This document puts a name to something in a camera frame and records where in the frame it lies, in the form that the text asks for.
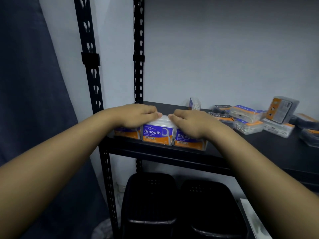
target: metal shelf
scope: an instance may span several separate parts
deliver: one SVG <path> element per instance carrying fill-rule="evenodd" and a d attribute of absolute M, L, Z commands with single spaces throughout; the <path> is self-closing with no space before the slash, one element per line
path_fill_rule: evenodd
<path fill-rule="evenodd" d="M 163 115 L 173 113 L 175 109 L 187 109 L 185 106 L 146 101 L 142 103 L 156 106 Z M 243 135 L 240 132 L 239 134 L 285 172 L 312 191 L 319 192 L 319 149 L 308 147 L 299 139 L 300 131 L 296 127 L 287 139 L 266 131 L 251 135 Z M 113 132 L 104 141 L 111 154 L 233 176 L 227 162 L 210 143 L 206 151 L 202 152 L 115 137 Z"/>

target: person's left hand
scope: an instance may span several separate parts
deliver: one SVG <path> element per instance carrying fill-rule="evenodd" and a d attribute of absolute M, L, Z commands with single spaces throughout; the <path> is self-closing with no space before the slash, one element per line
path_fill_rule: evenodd
<path fill-rule="evenodd" d="M 143 104 L 128 104 L 111 108 L 116 114 L 116 124 L 126 128 L 137 128 L 143 124 L 162 117 L 155 106 Z"/>

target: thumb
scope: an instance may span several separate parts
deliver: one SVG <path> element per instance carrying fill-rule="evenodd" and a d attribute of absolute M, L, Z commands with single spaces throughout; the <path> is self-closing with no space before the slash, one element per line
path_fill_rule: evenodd
<path fill-rule="evenodd" d="M 178 128 L 181 128 L 185 122 L 183 118 L 175 116 L 174 114 L 169 114 L 168 117 Z"/>
<path fill-rule="evenodd" d="M 155 121 L 156 119 L 161 118 L 162 115 L 163 114 L 160 112 L 154 112 L 154 113 L 142 115 L 142 122 L 143 124 L 146 124 L 148 122 Z"/>

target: black plastic bin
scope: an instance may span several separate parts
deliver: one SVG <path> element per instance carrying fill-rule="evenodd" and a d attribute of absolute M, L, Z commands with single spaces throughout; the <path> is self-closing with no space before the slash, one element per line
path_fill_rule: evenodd
<path fill-rule="evenodd" d="M 123 198 L 122 238 L 171 238 L 177 211 L 177 187 L 172 176 L 133 174 Z"/>
<path fill-rule="evenodd" d="M 179 237 L 247 238 L 245 220 L 226 185 L 188 180 L 181 187 L 181 198 Z"/>

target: hand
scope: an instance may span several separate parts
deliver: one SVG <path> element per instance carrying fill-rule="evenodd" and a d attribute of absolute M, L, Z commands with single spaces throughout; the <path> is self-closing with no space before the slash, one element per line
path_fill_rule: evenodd
<path fill-rule="evenodd" d="M 169 119 L 190 137 L 208 139 L 209 132 L 219 132 L 229 128 L 206 112 L 198 110 L 179 110 L 168 115 Z"/>
<path fill-rule="evenodd" d="M 128 104 L 111 108 L 116 113 L 116 126 L 126 128 L 137 128 L 143 124 L 162 117 L 155 106 L 143 104 Z"/>

